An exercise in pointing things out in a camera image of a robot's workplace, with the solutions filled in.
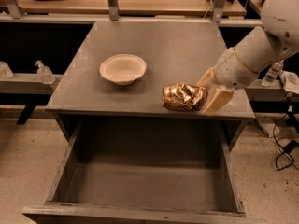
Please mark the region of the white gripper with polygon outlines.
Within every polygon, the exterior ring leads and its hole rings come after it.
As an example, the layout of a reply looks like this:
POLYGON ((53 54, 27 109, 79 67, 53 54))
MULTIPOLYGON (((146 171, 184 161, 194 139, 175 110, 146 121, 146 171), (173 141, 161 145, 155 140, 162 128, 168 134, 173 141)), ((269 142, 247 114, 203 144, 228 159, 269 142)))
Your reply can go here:
POLYGON ((240 90, 245 89, 257 78, 258 74, 247 67, 234 48, 227 49, 217 60, 215 67, 209 68, 197 82, 197 86, 209 90, 201 112, 204 115, 213 115, 233 98, 232 90, 214 87, 216 80, 218 84, 240 90))

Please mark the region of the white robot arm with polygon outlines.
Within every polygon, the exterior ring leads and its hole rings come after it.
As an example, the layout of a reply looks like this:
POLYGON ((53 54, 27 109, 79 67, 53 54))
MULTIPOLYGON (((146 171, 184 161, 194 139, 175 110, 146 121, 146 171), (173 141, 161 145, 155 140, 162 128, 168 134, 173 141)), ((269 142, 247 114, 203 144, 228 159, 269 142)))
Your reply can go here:
POLYGON ((234 91, 245 89, 266 67, 299 51, 298 8, 299 0, 264 1, 262 24, 227 49, 198 82, 207 91, 203 114, 216 113, 233 99, 234 91))

